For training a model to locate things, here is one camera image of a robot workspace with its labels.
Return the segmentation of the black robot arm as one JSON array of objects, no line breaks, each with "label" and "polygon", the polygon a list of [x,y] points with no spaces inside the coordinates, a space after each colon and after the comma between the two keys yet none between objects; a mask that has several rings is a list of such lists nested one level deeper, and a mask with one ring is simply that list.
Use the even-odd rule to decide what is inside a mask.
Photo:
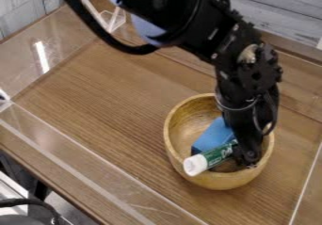
[{"label": "black robot arm", "polygon": [[105,31],[81,0],[65,0],[83,23],[115,49],[149,55],[177,46],[212,64],[217,75],[214,98],[238,140],[234,158],[254,165],[262,141],[278,119],[284,68],[254,24],[230,0],[113,0],[133,15],[146,43],[130,46]]}]

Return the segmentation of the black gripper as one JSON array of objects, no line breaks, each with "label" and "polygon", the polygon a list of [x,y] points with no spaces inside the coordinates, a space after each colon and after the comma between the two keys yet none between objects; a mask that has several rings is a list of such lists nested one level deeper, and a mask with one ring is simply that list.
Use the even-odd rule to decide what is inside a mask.
[{"label": "black gripper", "polygon": [[249,49],[229,72],[217,69],[216,98],[238,141],[233,158],[240,166],[254,167],[262,158],[265,129],[277,122],[284,69],[269,44],[252,44]]}]

